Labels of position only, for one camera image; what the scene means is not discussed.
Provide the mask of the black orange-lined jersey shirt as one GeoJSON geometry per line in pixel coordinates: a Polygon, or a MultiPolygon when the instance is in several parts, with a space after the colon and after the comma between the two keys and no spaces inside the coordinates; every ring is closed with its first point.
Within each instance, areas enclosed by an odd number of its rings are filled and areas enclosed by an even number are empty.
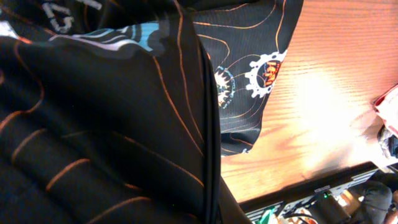
{"type": "Polygon", "coordinates": [[[2,1],[2,223],[248,223],[302,1],[2,1]]]}

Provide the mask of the red printed t-shirt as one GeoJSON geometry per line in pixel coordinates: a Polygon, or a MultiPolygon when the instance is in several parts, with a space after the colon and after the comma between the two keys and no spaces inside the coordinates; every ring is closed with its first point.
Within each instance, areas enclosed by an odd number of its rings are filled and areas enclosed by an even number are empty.
{"type": "Polygon", "coordinates": [[[397,137],[397,85],[394,85],[374,102],[376,114],[385,127],[397,137]]]}

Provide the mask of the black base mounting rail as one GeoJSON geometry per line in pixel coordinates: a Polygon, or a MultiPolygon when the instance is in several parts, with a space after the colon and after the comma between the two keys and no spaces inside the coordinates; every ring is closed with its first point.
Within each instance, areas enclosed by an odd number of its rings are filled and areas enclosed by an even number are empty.
{"type": "Polygon", "coordinates": [[[297,223],[385,223],[397,216],[397,165],[368,162],[320,175],[270,195],[243,202],[253,223],[275,215],[297,223]]]}

